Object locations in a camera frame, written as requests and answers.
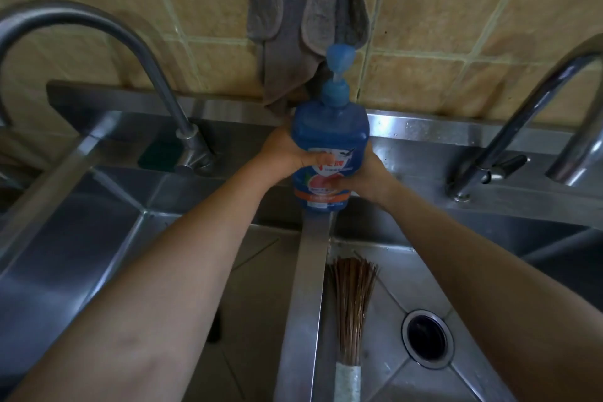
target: kitchen faucet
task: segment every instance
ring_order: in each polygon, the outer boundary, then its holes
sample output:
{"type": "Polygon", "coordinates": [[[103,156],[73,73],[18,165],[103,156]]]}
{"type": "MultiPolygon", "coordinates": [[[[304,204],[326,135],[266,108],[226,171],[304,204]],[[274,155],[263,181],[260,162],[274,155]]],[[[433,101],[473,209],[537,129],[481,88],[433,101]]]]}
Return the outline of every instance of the kitchen faucet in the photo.
{"type": "MultiPolygon", "coordinates": [[[[603,62],[603,34],[598,34],[574,48],[559,61],[529,94],[490,144],[448,185],[448,195],[454,200],[469,200],[471,189],[479,183],[504,179],[521,168],[528,158],[516,156],[500,162],[517,133],[525,127],[555,94],[586,65],[599,59],[603,62]]],[[[586,170],[603,157],[603,78],[595,99],[582,125],[545,175],[558,183],[574,186],[586,170]]]]}
{"type": "MultiPolygon", "coordinates": [[[[184,145],[177,171],[190,172],[209,167],[214,155],[199,128],[186,117],[176,100],[155,55],[140,36],[109,13],[67,0],[33,0],[7,7],[0,12],[0,64],[21,37],[41,27],[79,24],[101,30],[127,46],[140,61],[156,92],[176,122],[176,135],[184,145]]],[[[0,101],[0,126],[11,126],[10,116],[0,101]]]]}

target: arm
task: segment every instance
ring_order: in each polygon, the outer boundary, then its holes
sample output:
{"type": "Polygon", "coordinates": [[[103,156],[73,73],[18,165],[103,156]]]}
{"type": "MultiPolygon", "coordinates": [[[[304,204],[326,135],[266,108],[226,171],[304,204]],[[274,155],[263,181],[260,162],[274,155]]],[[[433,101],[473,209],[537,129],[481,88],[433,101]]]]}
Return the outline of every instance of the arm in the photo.
{"type": "Polygon", "coordinates": [[[359,172],[333,186],[396,219],[519,400],[600,399],[603,314],[595,307],[405,188],[370,149],[359,172]]]}
{"type": "Polygon", "coordinates": [[[330,162],[276,129],[259,155],[95,296],[10,402],[180,400],[261,198],[297,169],[330,162]]]}

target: cleaning brush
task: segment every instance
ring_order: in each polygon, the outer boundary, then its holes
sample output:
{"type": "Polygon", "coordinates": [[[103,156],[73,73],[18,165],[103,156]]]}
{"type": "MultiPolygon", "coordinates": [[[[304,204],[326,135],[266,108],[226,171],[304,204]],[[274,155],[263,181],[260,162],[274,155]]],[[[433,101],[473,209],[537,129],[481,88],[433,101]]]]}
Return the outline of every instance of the cleaning brush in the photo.
{"type": "Polygon", "coordinates": [[[359,402],[362,327],[378,267],[363,258],[337,258],[329,269],[335,287],[339,342],[333,400],[359,402]]]}

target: brush bristles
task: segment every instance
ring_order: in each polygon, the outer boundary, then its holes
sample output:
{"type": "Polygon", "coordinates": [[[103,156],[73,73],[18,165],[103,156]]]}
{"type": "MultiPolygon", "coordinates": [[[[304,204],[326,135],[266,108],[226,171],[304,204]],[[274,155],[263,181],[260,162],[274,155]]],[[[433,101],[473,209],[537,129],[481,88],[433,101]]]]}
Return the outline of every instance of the brush bristles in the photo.
{"type": "Polygon", "coordinates": [[[360,365],[362,327],[378,267],[363,258],[337,258],[329,266],[337,297],[339,362],[360,365]]]}

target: sink drain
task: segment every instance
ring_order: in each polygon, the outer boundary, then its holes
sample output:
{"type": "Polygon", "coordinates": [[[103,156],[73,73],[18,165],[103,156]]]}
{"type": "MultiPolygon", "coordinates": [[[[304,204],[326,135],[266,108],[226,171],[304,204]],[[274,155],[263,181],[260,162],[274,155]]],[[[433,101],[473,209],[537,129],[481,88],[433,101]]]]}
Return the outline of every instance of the sink drain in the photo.
{"type": "Polygon", "coordinates": [[[446,367],[454,354],[448,326],[427,310],[415,310],[402,322],[402,340],[411,357],[428,369],[446,367]]]}

